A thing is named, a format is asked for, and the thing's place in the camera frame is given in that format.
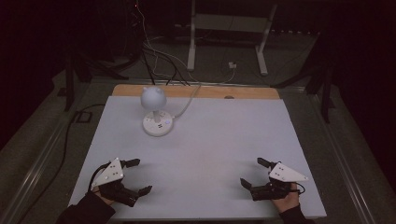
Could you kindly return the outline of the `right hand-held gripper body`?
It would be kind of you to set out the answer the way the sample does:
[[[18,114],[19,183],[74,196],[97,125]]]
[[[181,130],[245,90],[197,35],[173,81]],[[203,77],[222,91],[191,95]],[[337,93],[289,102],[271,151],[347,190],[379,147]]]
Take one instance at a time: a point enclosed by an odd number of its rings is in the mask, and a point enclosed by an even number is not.
[[[249,191],[253,201],[277,200],[285,198],[291,192],[290,184],[307,181],[308,177],[289,168],[283,163],[276,162],[273,170],[269,169],[269,182],[264,186],[252,187]]]

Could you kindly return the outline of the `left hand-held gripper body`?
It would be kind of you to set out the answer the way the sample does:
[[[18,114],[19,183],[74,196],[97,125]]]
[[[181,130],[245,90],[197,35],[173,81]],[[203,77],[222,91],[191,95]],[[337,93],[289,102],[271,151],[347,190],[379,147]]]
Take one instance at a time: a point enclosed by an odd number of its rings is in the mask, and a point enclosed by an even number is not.
[[[133,207],[138,199],[138,193],[127,189],[121,183],[124,178],[119,158],[101,165],[92,175],[91,189],[98,187],[102,195],[117,203]]]

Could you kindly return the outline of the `white round-headed desk lamp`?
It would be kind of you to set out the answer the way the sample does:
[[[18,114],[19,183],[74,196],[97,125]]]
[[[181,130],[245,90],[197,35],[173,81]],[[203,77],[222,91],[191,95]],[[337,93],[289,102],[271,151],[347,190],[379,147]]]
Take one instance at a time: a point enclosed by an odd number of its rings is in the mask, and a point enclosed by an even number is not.
[[[148,111],[142,121],[144,131],[155,137],[168,134],[173,128],[173,117],[163,110],[167,103],[164,91],[158,87],[144,87],[140,102]]]

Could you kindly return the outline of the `person's left hand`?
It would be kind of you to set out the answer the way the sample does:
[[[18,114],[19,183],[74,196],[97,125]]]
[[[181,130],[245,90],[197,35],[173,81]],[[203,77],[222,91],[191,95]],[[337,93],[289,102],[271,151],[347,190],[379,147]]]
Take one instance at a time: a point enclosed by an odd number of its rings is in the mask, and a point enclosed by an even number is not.
[[[102,191],[98,187],[94,187],[92,189],[92,193],[99,197],[107,205],[112,205],[114,203],[114,201],[109,200],[107,197],[103,196]]]

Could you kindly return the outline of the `person's right hand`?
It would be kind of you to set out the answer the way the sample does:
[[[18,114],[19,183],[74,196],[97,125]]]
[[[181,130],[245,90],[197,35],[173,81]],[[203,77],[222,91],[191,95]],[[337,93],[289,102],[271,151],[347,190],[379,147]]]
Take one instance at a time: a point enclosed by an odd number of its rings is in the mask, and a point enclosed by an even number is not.
[[[286,212],[296,206],[299,203],[299,193],[297,192],[297,184],[291,183],[290,184],[291,192],[283,199],[272,200],[273,205],[276,207],[278,213]]]

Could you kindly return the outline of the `white table mat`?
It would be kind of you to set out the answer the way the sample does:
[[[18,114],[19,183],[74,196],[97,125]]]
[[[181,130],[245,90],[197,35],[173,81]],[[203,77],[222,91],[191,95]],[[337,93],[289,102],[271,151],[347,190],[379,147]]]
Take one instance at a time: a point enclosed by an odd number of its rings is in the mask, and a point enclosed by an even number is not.
[[[133,207],[115,204],[119,221],[276,217],[274,206],[253,201],[240,179],[254,186],[267,183],[258,158],[311,175],[281,100],[171,98],[165,109],[178,115],[174,127],[153,137],[142,129],[146,112],[139,98],[109,97],[71,203],[85,194],[92,173],[115,158],[141,160],[125,170],[126,188],[152,186]]]

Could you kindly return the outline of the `black square floor plate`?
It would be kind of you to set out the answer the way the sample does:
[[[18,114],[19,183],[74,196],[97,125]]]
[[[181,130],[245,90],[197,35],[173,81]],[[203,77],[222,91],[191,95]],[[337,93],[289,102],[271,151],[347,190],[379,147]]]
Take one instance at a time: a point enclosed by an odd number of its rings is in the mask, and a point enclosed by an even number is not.
[[[92,120],[92,112],[78,111],[76,116],[76,123],[90,123]]]

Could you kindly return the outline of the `black stand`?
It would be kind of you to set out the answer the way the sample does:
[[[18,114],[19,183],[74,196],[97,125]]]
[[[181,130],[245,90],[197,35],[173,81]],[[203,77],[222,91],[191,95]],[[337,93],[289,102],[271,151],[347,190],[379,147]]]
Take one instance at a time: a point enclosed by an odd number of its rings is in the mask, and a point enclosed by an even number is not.
[[[118,80],[127,80],[127,77],[117,74],[115,71],[105,67],[84,52],[69,51],[65,55],[65,111],[69,111],[75,101],[74,77],[78,77],[82,82],[89,82],[92,79],[89,65],[104,72],[108,77]]]
[[[329,108],[331,107],[332,72],[335,67],[335,53],[332,42],[326,32],[321,32],[304,61],[297,75],[284,81],[272,84],[273,88],[283,89],[289,85],[310,77],[304,87],[308,95],[317,94],[321,91],[320,115],[326,123],[330,122]]]

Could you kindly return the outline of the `grey metal stand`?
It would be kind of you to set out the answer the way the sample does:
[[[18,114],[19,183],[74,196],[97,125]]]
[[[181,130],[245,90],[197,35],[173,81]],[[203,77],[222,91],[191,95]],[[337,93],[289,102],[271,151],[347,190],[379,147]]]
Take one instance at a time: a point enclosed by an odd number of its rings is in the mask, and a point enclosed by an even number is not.
[[[256,58],[262,76],[268,75],[266,61],[264,59],[264,48],[270,34],[274,16],[276,14],[277,4],[272,4],[269,15],[265,18],[231,16],[221,14],[202,14],[196,12],[196,0],[191,0],[191,31],[190,47],[187,60],[187,70],[193,71],[195,68],[196,56],[196,30],[215,30],[215,31],[232,31],[246,33],[261,33],[262,40],[255,47]]]

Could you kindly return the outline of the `metal floor rail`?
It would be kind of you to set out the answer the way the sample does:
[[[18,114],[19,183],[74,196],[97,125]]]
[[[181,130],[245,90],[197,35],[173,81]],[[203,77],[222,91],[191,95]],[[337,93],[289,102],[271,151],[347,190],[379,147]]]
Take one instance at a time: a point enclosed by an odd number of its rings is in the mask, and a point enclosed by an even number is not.
[[[55,126],[53,133],[49,136],[48,140],[45,142],[44,147],[38,154],[35,162],[32,164],[28,170],[26,176],[18,187],[15,195],[10,201],[4,214],[0,216],[0,224],[17,224],[18,219],[21,216],[22,210],[26,207],[30,195],[32,194],[35,185],[40,179],[43,171],[45,170],[46,163],[50,159],[52,151],[61,136],[61,133],[65,130],[68,122],[73,118],[78,105],[72,104],[65,112],[62,113],[60,119]]]
[[[349,198],[354,204],[354,207],[358,213],[358,216],[361,220],[361,224],[377,224],[373,213],[371,212],[368,204],[362,195],[361,188],[354,177],[350,166],[347,163],[347,158],[345,157],[342,148],[337,142],[336,136],[332,131],[332,127],[329,123],[327,123],[324,118],[321,116],[321,104],[319,98],[316,95],[308,95],[307,96],[309,102],[313,106],[313,109],[316,113],[316,116],[319,119],[320,126],[322,130],[325,132],[327,139],[330,142],[332,156],[334,157],[336,166],[343,178],[343,181],[346,185],[347,192],[349,194]]]

